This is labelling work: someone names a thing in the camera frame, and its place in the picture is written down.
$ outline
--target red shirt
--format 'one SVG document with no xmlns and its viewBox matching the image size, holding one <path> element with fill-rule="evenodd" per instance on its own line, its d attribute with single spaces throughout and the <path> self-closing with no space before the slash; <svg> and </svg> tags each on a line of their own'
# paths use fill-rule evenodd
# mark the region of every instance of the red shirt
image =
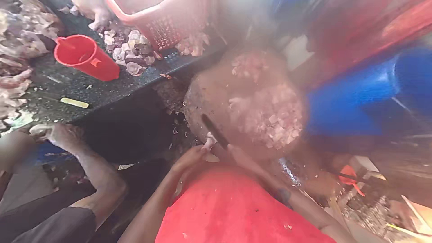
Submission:
<svg viewBox="0 0 432 243">
<path fill-rule="evenodd" d="M 155 243 L 335 243 L 254 179 L 213 168 L 166 210 Z"/>
</svg>

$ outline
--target plastic jug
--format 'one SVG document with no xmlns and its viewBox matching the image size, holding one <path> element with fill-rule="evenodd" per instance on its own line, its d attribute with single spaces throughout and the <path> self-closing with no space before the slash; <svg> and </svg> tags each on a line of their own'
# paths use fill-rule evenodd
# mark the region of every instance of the plastic jug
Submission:
<svg viewBox="0 0 432 243">
<path fill-rule="evenodd" d="M 68 67 L 102 81 L 118 78 L 120 67 L 111 59 L 95 40 L 85 35 L 71 35 L 56 39 L 55 59 Z"/>
</svg>

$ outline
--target black shorts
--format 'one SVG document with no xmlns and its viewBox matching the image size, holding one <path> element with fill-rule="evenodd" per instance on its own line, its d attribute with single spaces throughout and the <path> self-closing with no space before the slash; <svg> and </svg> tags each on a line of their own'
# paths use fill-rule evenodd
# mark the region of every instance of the black shorts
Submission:
<svg viewBox="0 0 432 243">
<path fill-rule="evenodd" d="M 95 220 L 88 208 L 64 208 L 13 243 L 86 243 L 96 230 Z"/>
<path fill-rule="evenodd" d="M 94 213 L 86 208 L 68 206 L 94 192 L 89 183 L 75 184 L 2 213 L 0 243 L 87 242 L 88 239 L 81 239 L 95 232 Z"/>
</svg>

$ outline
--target person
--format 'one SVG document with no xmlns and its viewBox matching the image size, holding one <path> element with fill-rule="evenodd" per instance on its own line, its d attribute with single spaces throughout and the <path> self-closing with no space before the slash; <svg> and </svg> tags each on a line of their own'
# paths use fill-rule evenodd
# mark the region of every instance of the person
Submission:
<svg viewBox="0 0 432 243">
<path fill-rule="evenodd" d="M 235 165 L 204 163 L 207 153 L 193 147 L 175 162 L 118 243 L 356 242 L 315 202 L 242 149 L 228 146 Z M 188 182 L 180 182 L 182 194 L 170 206 L 186 171 Z"/>
<path fill-rule="evenodd" d="M 0 242 L 85 243 L 121 203 L 127 185 L 113 166 L 88 147 L 80 128 L 55 124 L 41 134 L 13 131 L 0 138 L 0 197 L 14 167 L 42 135 L 78 159 L 95 192 L 71 202 L 60 199 L 64 195 L 60 190 L 0 215 Z"/>
</svg>

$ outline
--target basket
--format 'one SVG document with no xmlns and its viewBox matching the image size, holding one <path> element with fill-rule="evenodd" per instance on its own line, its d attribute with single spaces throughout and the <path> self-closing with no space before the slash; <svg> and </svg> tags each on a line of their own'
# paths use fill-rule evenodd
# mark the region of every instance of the basket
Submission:
<svg viewBox="0 0 432 243">
<path fill-rule="evenodd" d="M 108 6 L 126 25 L 136 26 L 154 50 L 174 47 L 191 33 L 206 26 L 208 0 L 164 0 L 137 13 L 142 0 L 106 0 Z"/>
</svg>

